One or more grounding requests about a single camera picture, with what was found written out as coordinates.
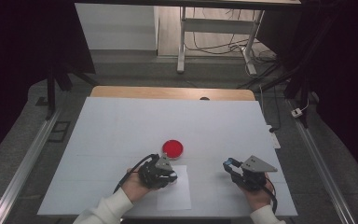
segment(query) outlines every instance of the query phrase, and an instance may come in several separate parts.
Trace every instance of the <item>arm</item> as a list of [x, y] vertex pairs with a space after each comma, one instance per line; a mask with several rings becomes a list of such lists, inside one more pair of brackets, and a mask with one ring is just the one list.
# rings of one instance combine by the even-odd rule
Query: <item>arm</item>
[[142, 185], [137, 173], [133, 173], [116, 193], [102, 198], [97, 207], [81, 213], [74, 224], [118, 224], [121, 217], [133, 208], [133, 203], [151, 190]]
[[96, 208], [91, 208], [77, 217], [74, 224], [118, 224], [121, 217], [133, 204], [123, 189], [108, 198], [102, 198]]
[[[249, 205], [254, 212], [251, 214], [251, 219], [255, 224], [285, 224], [285, 221], [278, 220], [272, 212], [271, 199], [264, 190], [247, 191], [239, 186], [240, 190], [245, 194]], [[267, 182], [266, 188], [271, 192], [273, 187], [271, 183]]]

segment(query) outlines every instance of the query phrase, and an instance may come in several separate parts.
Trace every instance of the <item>paper sheet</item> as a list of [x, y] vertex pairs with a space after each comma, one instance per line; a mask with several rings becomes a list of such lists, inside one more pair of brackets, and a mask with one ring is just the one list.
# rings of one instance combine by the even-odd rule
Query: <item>paper sheet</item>
[[176, 165], [172, 168], [177, 173], [178, 178], [175, 184], [158, 190], [158, 211], [191, 209], [187, 166]]

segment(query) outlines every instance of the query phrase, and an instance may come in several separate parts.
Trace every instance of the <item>white tabletop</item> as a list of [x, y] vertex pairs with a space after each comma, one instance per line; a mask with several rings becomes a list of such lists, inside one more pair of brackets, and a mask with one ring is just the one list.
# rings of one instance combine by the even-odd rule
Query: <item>white tabletop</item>
[[247, 217], [251, 210], [224, 171], [223, 161], [255, 155], [278, 168], [277, 216], [296, 216], [259, 103], [99, 98], [87, 99], [38, 215], [78, 215], [112, 194], [143, 157], [175, 139], [184, 154], [191, 209], [160, 211], [158, 193], [146, 195], [127, 217]]

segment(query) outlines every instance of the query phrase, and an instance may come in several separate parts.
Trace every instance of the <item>red lid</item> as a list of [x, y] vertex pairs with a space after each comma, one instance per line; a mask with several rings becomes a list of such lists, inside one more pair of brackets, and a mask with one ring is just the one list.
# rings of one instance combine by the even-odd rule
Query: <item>red lid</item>
[[183, 152], [183, 146], [179, 141], [169, 140], [162, 146], [162, 152], [171, 159], [177, 159]]

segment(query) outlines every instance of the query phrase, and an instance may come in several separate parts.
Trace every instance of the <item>wire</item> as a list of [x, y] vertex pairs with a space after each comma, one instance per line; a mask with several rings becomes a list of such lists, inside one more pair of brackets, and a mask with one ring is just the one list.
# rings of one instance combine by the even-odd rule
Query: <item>wire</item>
[[264, 102], [263, 102], [263, 91], [261, 90], [261, 84], [258, 85], [260, 88], [260, 97], [261, 97], [261, 112], [263, 112], [264, 119], [266, 118], [266, 115], [264, 114]]
[[254, 84], [255, 82], [257, 82], [257, 80], [261, 79], [261, 78], [264, 78], [264, 77], [267, 77], [270, 73], [272, 73], [273, 71], [275, 71], [276, 69], [278, 69], [281, 65], [279, 63], [274, 63], [272, 64], [269, 68], [267, 68], [260, 76], [258, 77], [254, 77], [255, 79], [252, 79], [244, 84], [241, 84], [237, 87], [237, 89], [241, 89], [243, 87], [249, 87]]
[[269, 189], [267, 189], [265, 186], [262, 186], [262, 190], [264, 190], [269, 195], [269, 197], [271, 197], [271, 200], [272, 200], [272, 203], [273, 203], [272, 212], [275, 214], [275, 212], [277, 211], [277, 207], [278, 207], [278, 200], [276, 198], [277, 191], [275, 189], [274, 184], [272, 184], [272, 182], [268, 178], [266, 178], [266, 179], [271, 184], [271, 186], [273, 188], [273, 193]]
[[275, 62], [277, 62], [276, 57], [261, 57], [262, 53], [270, 52], [270, 51], [272, 52], [272, 50], [266, 49], [266, 50], [259, 52], [258, 56], [255, 56], [255, 52], [252, 50], [252, 53], [254, 54], [254, 57], [252, 59], [254, 59], [255, 61], [259, 61], [258, 63], [275, 63]]
[[281, 112], [279, 110], [279, 106], [278, 106], [278, 100], [277, 100], [277, 91], [276, 91], [276, 88], [275, 88], [275, 85], [274, 85], [274, 100], [275, 100], [275, 105], [277, 107], [277, 114], [278, 114], [278, 128], [274, 128], [275, 131], [279, 130], [281, 128]]
[[205, 7], [202, 8], [202, 14], [204, 15], [204, 18], [206, 19], [205, 13], [203, 11], [204, 9], [205, 9]]
[[[193, 7], [193, 18], [195, 18], [195, 15], [196, 15], [196, 9]], [[185, 44], [185, 48], [188, 49], [188, 50], [197, 50], [197, 51], [201, 51], [201, 52], [205, 52], [205, 53], [209, 53], [209, 54], [227, 54], [227, 53], [230, 53], [230, 52], [233, 52], [237, 47], [235, 46], [230, 46], [232, 43], [232, 40], [234, 38], [234, 35], [231, 37], [231, 40], [228, 44], [225, 44], [225, 45], [219, 45], [219, 46], [214, 46], [214, 47], [205, 47], [205, 48], [200, 48], [198, 45], [197, 45], [197, 41], [196, 41], [196, 34], [195, 32], [193, 32], [193, 41], [194, 41], [194, 45], [196, 46], [195, 49], [191, 49], [189, 48], [186, 43]], [[244, 41], [247, 41], [248, 39], [244, 39], [244, 40], [240, 40], [240, 41], [237, 41], [235, 42], [234, 44], [237, 44], [237, 43], [240, 43], [240, 42], [244, 42]], [[229, 47], [229, 50], [228, 51], [224, 51], [224, 52], [211, 52], [211, 51], [208, 51], [206, 49], [218, 49], [218, 48], [222, 48], [222, 47], [225, 47], [225, 46], [228, 46]]]
[[185, 83], [188, 83], [188, 84], [190, 84], [191, 86], [193, 86], [193, 87], [195, 87], [195, 88], [198, 88], [198, 86], [197, 86], [196, 84], [192, 83], [191, 81], [185, 80]]
[[301, 109], [301, 111], [307, 109], [308, 105], [310, 104], [310, 98], [307, 98], [307, 105]]
[[138, 163], [136, 163], [136, 165], [134, 167], [132, 167], [132, 169], [127, 172], [123, 178], [121, 178], [121, 180], [118, 182], [115, 190], [113, 191], [113, 193], [116, 193], [116, 191], [121, 188], [121, 186], [123, 186], [124, 182], [126, 182], [126, 180], [129, 178], [129, 176], [134, 173], [135, 169], [138, 168], [139, 165], [141, 165], [144, 161], [148, 160], [149, 158], [152, 158], [156, 156], [156, 154], [150, 154], [148, 156], [146, 156], [145, 158], [143, 158], [141, 161], [139, 161]]
[[229, 11], [226, 12], [226, 14], [228, 14], [229, 12], [231, 12], [231, 16], [228, 19], [231, 20], [231, 18], [234, 17], [234, 9], [230, 9]]

